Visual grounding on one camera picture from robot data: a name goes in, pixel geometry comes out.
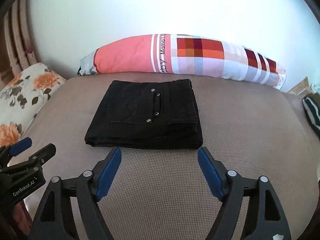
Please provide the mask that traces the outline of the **black pants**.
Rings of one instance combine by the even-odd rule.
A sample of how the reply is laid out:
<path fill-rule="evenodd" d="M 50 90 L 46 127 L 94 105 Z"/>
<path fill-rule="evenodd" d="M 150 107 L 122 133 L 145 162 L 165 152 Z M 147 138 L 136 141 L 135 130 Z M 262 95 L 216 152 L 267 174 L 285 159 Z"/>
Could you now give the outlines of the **black pants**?
<path fill-rule="evenodd" d="M 85 143 L 148 150 L 200 148 L 203 136 L 191 81 L 113 81 L 86 132 Z"/>

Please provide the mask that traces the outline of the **dark striped folded garment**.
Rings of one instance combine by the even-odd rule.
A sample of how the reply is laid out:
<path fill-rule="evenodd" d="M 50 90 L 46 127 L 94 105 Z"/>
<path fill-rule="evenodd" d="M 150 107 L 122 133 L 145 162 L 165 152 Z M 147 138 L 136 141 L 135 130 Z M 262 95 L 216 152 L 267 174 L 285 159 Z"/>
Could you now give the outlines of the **dark striped folded garment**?
<path fill-rule="evenodd" d="M 320 96 L 319 93 L 310 93 L 302 99 L 302 105 L 307 121 L 317 137 L 320 138 Z"/>

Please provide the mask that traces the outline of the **pink beige curtain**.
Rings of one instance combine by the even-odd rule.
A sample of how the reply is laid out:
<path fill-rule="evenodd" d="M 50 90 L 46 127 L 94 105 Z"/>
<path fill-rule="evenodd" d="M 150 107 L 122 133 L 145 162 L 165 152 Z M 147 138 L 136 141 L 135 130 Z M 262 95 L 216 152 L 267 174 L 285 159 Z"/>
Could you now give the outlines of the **pink beige curtain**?
<path fill-rule="evenodd" d="M 36 63 L 28 26 L 27 0 L 14 0 L 1 17 L 1 88 Z"/>

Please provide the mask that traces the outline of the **beige woven bed mat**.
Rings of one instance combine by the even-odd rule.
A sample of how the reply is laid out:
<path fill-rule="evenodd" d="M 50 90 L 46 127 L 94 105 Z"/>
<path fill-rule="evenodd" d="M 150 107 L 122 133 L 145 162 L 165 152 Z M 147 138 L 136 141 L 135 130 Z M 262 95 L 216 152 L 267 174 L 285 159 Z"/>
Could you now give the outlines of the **beige woven bed mat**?
<path fill-rule="evenodd" d="M 123 73 L 75 77 L 59 88 L 27 130 L 32 154 L 48 143 L 56 155 L 43 167 L 47 180 L 73 178 L 104 159 L 108 148 L 84 141 L 115 81 L 164 82 L 174 75 Z M 267 176 L 297 239 L 317 206 L 319 139 L 300 96 L 255 83 L 191 77 L 203 144 L 228 169 Z M 205 239 L 220 209 L 195 150 L 123 149 L 120 168 L 99 204 L 115 239 Z"/>

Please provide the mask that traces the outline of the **orange floral white pillow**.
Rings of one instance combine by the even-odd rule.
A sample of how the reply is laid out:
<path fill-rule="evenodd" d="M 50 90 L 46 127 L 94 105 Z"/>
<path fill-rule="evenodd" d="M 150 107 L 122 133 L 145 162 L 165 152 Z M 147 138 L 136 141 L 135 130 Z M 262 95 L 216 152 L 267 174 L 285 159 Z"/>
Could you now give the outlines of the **orange floral white pillow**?
<path fill-rule="evenodd" d="M 1 91 L 1 146 L 21 140 L 40 109 L 67 80 L 43 63 L 14 77 Z"/>

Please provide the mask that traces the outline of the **pink striped long pillow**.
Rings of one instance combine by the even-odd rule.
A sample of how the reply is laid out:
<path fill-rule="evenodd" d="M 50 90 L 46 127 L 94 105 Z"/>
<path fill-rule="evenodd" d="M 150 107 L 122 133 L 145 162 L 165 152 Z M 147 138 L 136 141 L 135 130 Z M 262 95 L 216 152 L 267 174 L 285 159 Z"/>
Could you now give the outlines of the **pink striped long pillow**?
<path fill-rule="evenodd" d="M 127 72 L 210 76 L 275 89 L 286 80 L 284 68 L 254 50 L 178 34 L 133 36 L 102 46 L 81 59 L 78 75 Z"/>

